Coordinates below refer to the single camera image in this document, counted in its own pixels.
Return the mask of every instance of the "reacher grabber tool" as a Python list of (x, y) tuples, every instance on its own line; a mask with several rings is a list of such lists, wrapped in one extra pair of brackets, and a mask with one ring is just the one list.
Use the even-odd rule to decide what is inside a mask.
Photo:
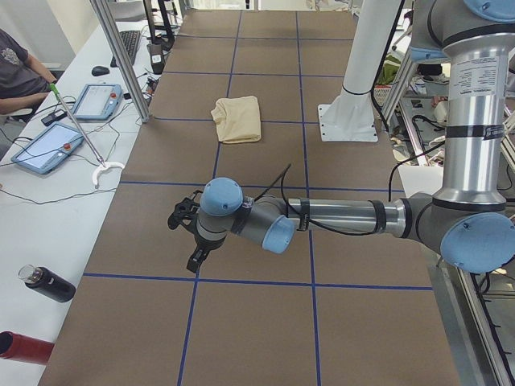
[(77, 121), (77, 119), (73, 115), (72, 110), (70, 110), (70, 108), (66, 105), (66, 102), (63, 100), (62, 96), (59, 94), (59, 91), (57, 91), (56, 85), (50, 84), (50, 89), (54, 92), (54, 95), (56, 96), (57, 100), (62, 104), (64, 110), (66, 111), (66, 113), (68, 114), (70, 119), (73, 121), (73, 124), (76, 126), (76, 128), (80, 131), (80, 133), (84, 137), (84, 140), (88, 144), (89, 148), (95, 154), (95, 157), (97, 158), (98, 163), (100, 163), (98, 168), (95, 169), (95, 171), (93, 172), (93, 176), (92, 176), (93, 185), (95, 186), (95, 189), (98, 189), (98, 186), (99, 186), (98, 185), (98, 175), (101, 172), (111, 169), (113, 167), (119, 167), (120, 169), (123, 169), (126, 166), (121, 162), (107, 162), (104, 160), (104, 158), (98, 152), (97, 148), (95, 148), (94, 144), (88, 138), (88, 134), (86, 134), (84, 129), (82, 129), (82, 126), (80, 126), (80, 123)]

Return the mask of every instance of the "computer mouse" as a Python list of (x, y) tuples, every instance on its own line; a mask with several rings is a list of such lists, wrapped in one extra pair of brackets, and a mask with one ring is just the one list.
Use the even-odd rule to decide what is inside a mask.
[(106, 75), (109, 73), (110, 73), (110, 70), (104, 66), (95, 66), (95, 67), (93, 67), (93, 70), (91, 70), (91, 75), (93, 75), (93, 76)]

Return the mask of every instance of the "beige towel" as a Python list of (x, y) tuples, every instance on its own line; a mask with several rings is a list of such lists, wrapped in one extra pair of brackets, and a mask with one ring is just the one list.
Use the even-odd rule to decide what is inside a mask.
[(256, 142), (261, 139), (261, 119), (255, 96), (220, 98), (211, 115), (220, 142)]

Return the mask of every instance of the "keyboard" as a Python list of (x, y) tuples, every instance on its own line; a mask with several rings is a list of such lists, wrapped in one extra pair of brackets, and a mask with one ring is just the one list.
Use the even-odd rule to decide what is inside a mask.
[[(136, 53), (139, 48), (139, 40), (142, 36), (141, 31), (122, 31), (120, 32), (120, 37), (122, 38), (122, 42), (124, 46), (126, 46), (127, 54), (129, 55), (130, 63), (134, 64), (136, 60)], [(111, 67), (118, 67), (116, 64), (116, 59), (111, 59)]]

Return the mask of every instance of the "sticker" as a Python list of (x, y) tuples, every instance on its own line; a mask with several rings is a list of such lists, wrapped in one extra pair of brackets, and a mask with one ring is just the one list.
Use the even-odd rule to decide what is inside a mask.
[(449, 101), (497, 94), (499, 58), (479, 58), (457, 63), (451, 69)]
[(503, 125), (488, 126), (484, 130), (483, 139), (486, 141), (488, 139), (503, 138), (504, 135), (505, 127)]

